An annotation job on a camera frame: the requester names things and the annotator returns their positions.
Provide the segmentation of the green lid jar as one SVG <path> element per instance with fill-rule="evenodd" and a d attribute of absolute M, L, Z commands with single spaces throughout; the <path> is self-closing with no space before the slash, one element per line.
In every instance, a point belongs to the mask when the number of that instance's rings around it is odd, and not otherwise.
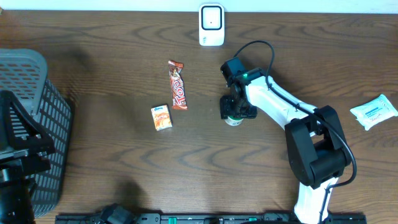
<path fill-rule="evenodd" d="M 230 126 L 239 126 L 243 120 L 243 118 L 234 118 L 232 116 L 228 116 L 224 121 Z"/>

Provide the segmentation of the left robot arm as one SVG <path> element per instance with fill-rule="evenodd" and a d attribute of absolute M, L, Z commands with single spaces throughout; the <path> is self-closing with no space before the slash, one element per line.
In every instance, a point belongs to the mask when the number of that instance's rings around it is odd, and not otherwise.
<path fill-rule="evenodd" d="M 52 138 L 15 94 L 1 91 L 1 223 L 34 223 L 33 174 L 50 169 Z"/>

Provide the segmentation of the white wet wipes pack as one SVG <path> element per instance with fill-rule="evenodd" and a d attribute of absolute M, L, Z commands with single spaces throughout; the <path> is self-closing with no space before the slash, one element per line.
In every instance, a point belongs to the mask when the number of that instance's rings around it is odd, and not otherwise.
<path fill-rule="evenodd" d="M 397 116 L 397 110 L 383 94 L 368 103 L 351 108 L 350 112 L 366 131 L 382 121 Z"/>

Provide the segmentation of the orange snack box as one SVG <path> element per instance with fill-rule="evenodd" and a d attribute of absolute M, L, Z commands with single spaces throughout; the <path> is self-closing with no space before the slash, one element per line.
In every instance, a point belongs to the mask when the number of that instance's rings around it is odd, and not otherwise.
<path fill-rule="evenodd" d="M 157 131 L 172 127 L 172 120 L 170 118 L 169 108 L 167 105 L 152 108 L 151 114 Z"/>

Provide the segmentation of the grey plastic basket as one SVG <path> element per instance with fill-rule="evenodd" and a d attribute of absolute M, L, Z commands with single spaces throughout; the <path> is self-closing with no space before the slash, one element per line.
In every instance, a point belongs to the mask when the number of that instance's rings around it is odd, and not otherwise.
<path fill-rule="evenodd" d="M 47 75 L 47 62 L 40 53 L 1 49 L 1 91 L 15 94 L 55 146 L 54 153 L 44 156 L 50 161 L 50 169 L 28 176 L 37 183 L 32 196 L 35 218 L 48 214 L 60 200 L 73 122 L 73 107 Z"/>

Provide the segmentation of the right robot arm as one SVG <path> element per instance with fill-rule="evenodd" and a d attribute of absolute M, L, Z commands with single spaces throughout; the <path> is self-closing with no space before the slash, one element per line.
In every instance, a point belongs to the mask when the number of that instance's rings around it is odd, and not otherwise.
<path fill-rule="evenodd" d="M 231 93 L 220 99 L 222 119 L 253 119 L 263 110 L 285 133 L 289 164 L 300 182 L 295 216 L 302 223 L 328 218 L 331 190 L 346 166 L 354 166 L 336 111 L 304 103 L 260 69 L 222 69 Z"/>

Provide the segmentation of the orange chocolate bar wrapper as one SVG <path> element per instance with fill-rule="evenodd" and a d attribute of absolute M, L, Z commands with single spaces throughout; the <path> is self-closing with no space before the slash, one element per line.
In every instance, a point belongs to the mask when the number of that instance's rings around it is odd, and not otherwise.
<path fill-rule="evenodd" d="M 169 78 L 172 91 L 172 108 L 175 110 L 188 110 L 185 96 L 184 82 L 181 78 L 183 64 L 169 60 Z"/>

